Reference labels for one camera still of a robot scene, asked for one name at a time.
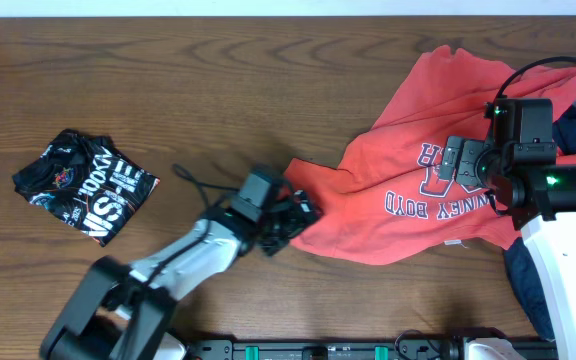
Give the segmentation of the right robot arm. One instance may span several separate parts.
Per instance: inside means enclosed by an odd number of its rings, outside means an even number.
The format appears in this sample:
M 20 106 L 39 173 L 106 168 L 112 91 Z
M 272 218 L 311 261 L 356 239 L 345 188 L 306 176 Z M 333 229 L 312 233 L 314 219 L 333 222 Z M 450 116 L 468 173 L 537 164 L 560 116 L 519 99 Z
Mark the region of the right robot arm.
M 497 98 L 483 140 L 448 138 L 439 177 L 483 188 L 535 264 L 558 356 L 576 359 L 576 165 L 557 164 L 548 99 Z

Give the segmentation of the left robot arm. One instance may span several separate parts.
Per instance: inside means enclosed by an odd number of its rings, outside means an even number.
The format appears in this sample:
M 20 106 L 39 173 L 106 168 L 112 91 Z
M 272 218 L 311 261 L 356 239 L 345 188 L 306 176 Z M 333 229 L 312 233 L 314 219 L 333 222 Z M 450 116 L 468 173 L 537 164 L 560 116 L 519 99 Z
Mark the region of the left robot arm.
M 209 277 L 260 246 L 269 256 L 316 223 L 302 190 L 262 208 L 237 195 L 215 203 L 176 242 L 130 265 L 96 261 L 43 339 L 42 359 L 181 359 L 169 333 L 177 304 Z

